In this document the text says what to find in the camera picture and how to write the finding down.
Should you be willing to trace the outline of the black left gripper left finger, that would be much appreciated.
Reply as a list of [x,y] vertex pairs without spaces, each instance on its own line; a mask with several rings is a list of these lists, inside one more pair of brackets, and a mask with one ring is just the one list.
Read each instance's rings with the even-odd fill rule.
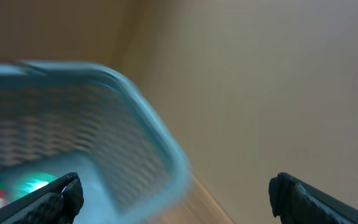
[[76,172],[0,208],[0,224],[73,224],[84,204]]

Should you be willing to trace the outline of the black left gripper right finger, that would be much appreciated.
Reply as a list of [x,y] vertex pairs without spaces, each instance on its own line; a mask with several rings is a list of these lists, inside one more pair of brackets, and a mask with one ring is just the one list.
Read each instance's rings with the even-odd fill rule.
[[358,224],[358,210],[285,172],[270,179],[274,217],[282,224]]

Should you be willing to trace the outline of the green lid jar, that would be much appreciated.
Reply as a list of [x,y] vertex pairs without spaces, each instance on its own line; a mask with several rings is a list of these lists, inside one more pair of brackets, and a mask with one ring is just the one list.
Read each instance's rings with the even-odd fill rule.
[[11,187],[12,201],[18,200],[56,180],[52,174],[46,172],[31,172],[19,177]]

